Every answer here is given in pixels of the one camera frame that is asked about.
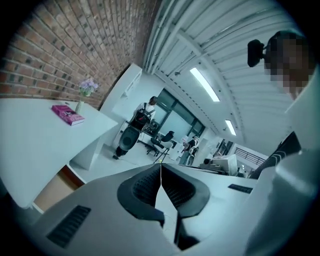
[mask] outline ceiling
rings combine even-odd
[[[271,0],[164,0],[147,46],[144,70],[183,98],[218,136],[270,155],[291,132],[285,111],[292,100],[272,85],[263,62],[247,65],[247,44],[265,45],[279,30],[298,30]],[[190,73],[196,67],[220,102]],[[236,136],[227,128],[231,120]]]

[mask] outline flower vase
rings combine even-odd
[[[84,104],[84,102],[83,102],[82,100],[80,100],[80,101],[78,102],[78,104],[76,105],[75,112],[76,112],[78,115],[80,115],[81,108],[82,108],[83,104]]]

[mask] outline purple flowers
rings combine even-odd
[[[82,81],[79,85],[79,92],[85,96],[88,97],[91,95],[91,93],[94,92],[95,89],[98,88],[98,85],[94,83],[93,78],[89,78],[85,81]]]

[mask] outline floor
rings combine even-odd
[[[103,145],[99,156],[90,170],[86,170],[72,161],[70,165],[81,178],[86,182],[90,182],[101,177],[153,164],[157,157],[154,157],[153,152],[147,155],[147,150],[142,143],[136,143],[126,155],[121,156],[119,160],[115,160],[113,159],[115,150],[107,145]],[[178,164],[178,162],[171,160],[168,156],[165,157],[163,163]]]

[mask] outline fluorescent light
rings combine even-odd
[[[232,134],[232,135],[236,135],[235,129],[234,129],[231,121],[230,121],[230,120],[225,120],[225,122],[226,122],[226,125],[228,126],[231,134]]]
[[[200,82],[200,84],[203,86],[203,88],[209,94],[211,99],[214,102],[219,102],[220,100],[219,100],[218,96],[216,95],[215,91],[212,89],[212,87],[207,82],[207,80],[204,78],[204,76],[199,72],[199,70],[196,67],[194,67],[193,69],[190,70],[190,72]]]

